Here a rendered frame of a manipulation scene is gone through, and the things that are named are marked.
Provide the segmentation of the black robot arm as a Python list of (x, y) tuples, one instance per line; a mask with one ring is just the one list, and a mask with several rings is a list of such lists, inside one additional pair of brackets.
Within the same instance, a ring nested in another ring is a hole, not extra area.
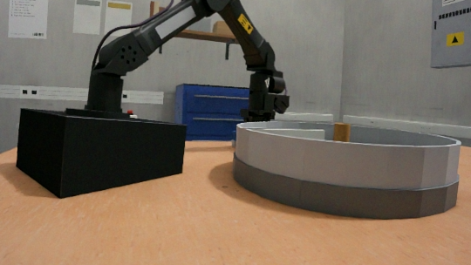
[[(221, 16), (242, 47), (246, 71), (255, 71), (250, 75), (249, 91), (275, 93), (264, 93), (263, 110), (274, 109), (284, 114), (290, 96), (277, 95), (285, 89), (283, 72), (274, 70), (275, 52), (253, 25), (240, 0), (181, 0), (132, 33), (115, 38), (102, 47), (99, 62), (91, 71), (85, 110), (65, 108), (65, 114), (102, 119), (130, 118), (131, 113), (122, 113), (120, 108), (124, 83), (120, 77), (146, 63), (157, 48), (188, 26), (215, 13)], [(96, 70), (100, 68), (103, 70)]]

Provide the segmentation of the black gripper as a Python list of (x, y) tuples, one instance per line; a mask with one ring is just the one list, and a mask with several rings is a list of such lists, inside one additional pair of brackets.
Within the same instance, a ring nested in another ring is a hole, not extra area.
[[(249, 108), (240, 109), (240, 117), (247, 122), (270, 122), (275, 119), (276, 111), (264, 111), (264, 93), (268, 92), (249, 92)], [(257, 115), (261, 114), (261, 115)]]

